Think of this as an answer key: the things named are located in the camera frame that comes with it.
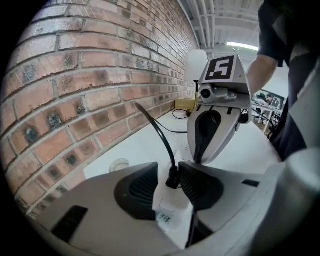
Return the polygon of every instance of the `desk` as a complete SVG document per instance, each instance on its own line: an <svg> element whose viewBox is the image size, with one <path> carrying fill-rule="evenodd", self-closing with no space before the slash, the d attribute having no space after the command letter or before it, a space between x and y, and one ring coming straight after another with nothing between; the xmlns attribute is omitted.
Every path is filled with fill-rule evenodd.
<svg viewBox="0 0 320 256"><path fill-rule="evenodd" d="M281 117L282 112L283 112L281 109L278 109L278 108L275 108L275 107L272 107L272 106L268 106L268 105L259 105L259 104L253 103L253 102L252 102L251 105L252 105L252 108L261 109L263 111L269 111L270 113L269 113L269 116L267 117L269 120L271 120L271 117L272 117L273 113L276 113L277 116ZM260 115L258 124L260 124L261 119L262 119L262 117ZM266 121L266 124L265 124L264 129L263 129L263 134L266 133L267 128L268 128L268 124L269 124L269 121Z"/></svg>
<svg viewBox="0 0 320 256"><path fill-rule="evenodd" d="M174 113L182 117L184 113ZM158 121L172 131L187 131L188 119L176 119L172 112L160 117ZM188 146L187 134L172 133L161 128L175 156L175 161L192 160ZM107 153L99 157L84 169L87 179L109 173L109 167L117 160L125 159L130 166L158 162L158 177L166 180L171 165L170 157L159 135L151 124L136 132ZM269 140L253 122L241 125L232 140L211 163L209 167L224 169L230 172L264 174L270 165L281 162ZM175 196L188 200L182 189L176 189ZM184 249L188 240L192 205L189 203L183 216L183 225L176 231L166 234L180 248Z"/></svg>

